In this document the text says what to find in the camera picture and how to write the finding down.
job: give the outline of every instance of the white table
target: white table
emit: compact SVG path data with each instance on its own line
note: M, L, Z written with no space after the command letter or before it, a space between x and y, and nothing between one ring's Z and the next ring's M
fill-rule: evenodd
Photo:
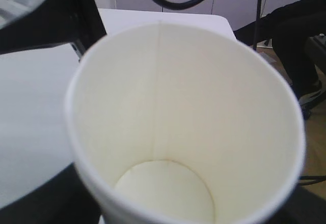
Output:
M108 9L100 14L109 35L134 24L170 20L235 38L220 16ZM70 45L0 55L0 208L72 162L62 108L77 67Z

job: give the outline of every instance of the shoe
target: shoe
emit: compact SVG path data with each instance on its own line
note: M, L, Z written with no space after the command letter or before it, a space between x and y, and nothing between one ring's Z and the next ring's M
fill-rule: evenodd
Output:
M304 90L298 89L293 85L291 87L299 101L300 106L304 106L305 104L316 99L321 94L322 84L321 81L319 81L318 85L312 85Z

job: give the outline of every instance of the black chair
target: black chair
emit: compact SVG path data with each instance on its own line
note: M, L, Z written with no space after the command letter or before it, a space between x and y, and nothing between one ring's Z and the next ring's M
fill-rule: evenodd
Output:
M306 55L315 63L315 65L326 75L326 36L320 34L308 38L305 46ZM304 119L307 120L311 116L311 109L326 100L326 91L317 97L315 100L306 104L303 109Z

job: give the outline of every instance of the cup rim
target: cup rim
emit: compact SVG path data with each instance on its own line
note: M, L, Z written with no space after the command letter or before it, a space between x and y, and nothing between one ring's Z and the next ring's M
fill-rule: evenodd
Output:
M290 193L293 191L293 189L296 186L296 182L302 172L303 166L304 166L304 159L305 159L305 152L306 152L306 139L305 139L305 130L304 130L304 122L302 118L301 108L297 102L297 99L288 85L288 83L284 80L284 78L272 67L270 66L258 53L253 52L251 48L244 45L243 43L233 40L230 38L225 37L224 35L219 34L218 32L213 32L211 30L207 30L202 27L198 27L192 24L184 24L178 21L151 21L146 22L142 24L136 24L131 27L128 27L122 31L116 32L113 35L108 35L102 37L99 41L97 41L90 49L87 50L85 55L81 58L80 66L78 70L76 71L75 75L73 76L68 90L66 92L65 96L65 102L64 102L64 117L65 117L65 123L66 128L68 131L68 135L70 137L69 145L73 153L73 157L76 164L76 169L81 176L81 179L86 184L86 187L89 189L90 192L92 192L92 189L88 186L87 181L84 179L88 178L92 185L99 190L102 194L105 196L109 196L112 200L111 203L115 208L120 208L121 212L124 212L124 214L127 214L128 216L134 216L139 219L142 219L145 222L148 223L161 223L161 224L198 224L197 222L190 222L190 221L179 221L172 219L170 217L164 216L159 213L155 213L152 211L147 210L144 207L138 206L134 204L132 201L129 201L127 198L119 194L118 192L114 191L112 188L110 188L105 181L101 178L100 174L97 172L97 170L88 162L86 153L83 151L82 147L78 143L76 130L72 118L73 114L73 97L74 97L74 91L77 86L77 83L79 81L80 76L82 75L83 70L87 67L90 58L93 56L93 54L97 51L97 49L101 45L105 45L106 42L109 42L110 40L116 38L117 36L124 34L128 31L135 30L140 27L148 27L151 25L173 25L173 26L180 26L180 27L190 27L193 29L198 29L199 31L208 32L208 33L214 33L214 35L217 35L219 38L223 39L225 42L231 43L231 45L238 45L240 48L245 49L246 52L251 52L252 55L255 56L255 58L259 59L260 62L266 67L266 69L271 72L271 74L278 79L283 87L287 90L287 93L289 94L289 99L291 100L293 104L294 114L295 118L293 123L296 123L296 127L298 129L298 148L296 152L296 156L294 158L293 162L293 169L288 175L287 179L285 179L283 186L278 190L278 192L268 201L266 202L260 209L250 214L247 218L242 219L240 221L234 222L233 224L252 224L252 223L258 223L265 221L268 219L271 215L274 214L274 212L286 201Z

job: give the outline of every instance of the paper cup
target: paper cup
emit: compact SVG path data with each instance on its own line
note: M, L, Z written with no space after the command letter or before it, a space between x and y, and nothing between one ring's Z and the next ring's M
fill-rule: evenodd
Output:
M102 38L65 106L76 168L107 223L260 223L303 166L288 84L250 48L197 27Z

